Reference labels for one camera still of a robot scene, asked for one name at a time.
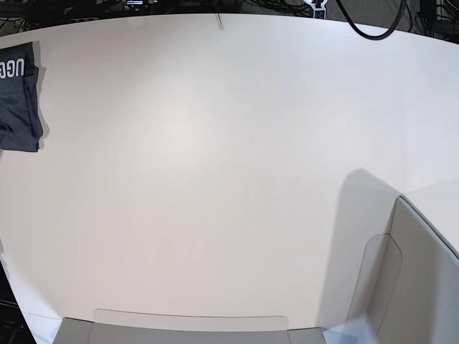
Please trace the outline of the grey bin right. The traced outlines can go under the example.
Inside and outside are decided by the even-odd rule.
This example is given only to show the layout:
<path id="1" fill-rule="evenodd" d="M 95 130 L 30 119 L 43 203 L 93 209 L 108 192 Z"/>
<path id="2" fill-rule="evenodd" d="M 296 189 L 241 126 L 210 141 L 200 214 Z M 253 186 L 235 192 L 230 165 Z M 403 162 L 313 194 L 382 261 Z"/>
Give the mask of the grey bin right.
<path id="1" fill-rule="evenodd" d="M 458 342 L 458 253 L 403 198 L 367 242 L 341 342 Z"/>

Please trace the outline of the dark blue t-shirt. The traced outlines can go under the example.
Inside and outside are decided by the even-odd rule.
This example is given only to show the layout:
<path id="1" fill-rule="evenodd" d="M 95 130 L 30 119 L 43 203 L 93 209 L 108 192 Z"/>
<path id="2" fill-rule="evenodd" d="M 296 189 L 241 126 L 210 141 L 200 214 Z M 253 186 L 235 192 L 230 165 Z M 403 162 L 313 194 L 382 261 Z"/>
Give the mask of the dark blue t-shirt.
<path id="1" fill-rule="evenodd" d="M 43 128 L 31 42 L 1 50 L 1 149 L 36 153 Z"/>

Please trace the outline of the grey bin bottom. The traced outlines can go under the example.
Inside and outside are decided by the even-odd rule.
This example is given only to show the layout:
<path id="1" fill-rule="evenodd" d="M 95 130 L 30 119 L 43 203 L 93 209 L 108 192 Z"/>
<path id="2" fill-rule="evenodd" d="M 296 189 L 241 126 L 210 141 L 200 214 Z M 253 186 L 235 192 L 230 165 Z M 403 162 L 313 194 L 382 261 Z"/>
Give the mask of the grey bin bottom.
<path id="1" fill-rule="evenodd" d="M 290 330 L 283 316 L 202 317 L 96 309 L 66 317 L 55 343 L 325 343 L 322 328 Z"/>

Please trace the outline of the grey bin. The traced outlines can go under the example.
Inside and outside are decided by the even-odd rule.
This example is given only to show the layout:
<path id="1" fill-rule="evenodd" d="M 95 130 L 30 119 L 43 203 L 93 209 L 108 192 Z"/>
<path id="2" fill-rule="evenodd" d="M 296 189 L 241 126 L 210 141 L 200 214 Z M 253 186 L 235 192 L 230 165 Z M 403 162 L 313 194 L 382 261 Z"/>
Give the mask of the grey bin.
<path id="1" fill-rule="evenodd" d="M 96 309 L 66 317 L 55 343 L 325 343 L 322 328 L 290 330 L 283 316 L 202 317 Z"/>
<path id="2" fill-rule="evenodd" d="M 341 342 L 458 342 L 458 253 L 403 198 L 367 242 Z"/>

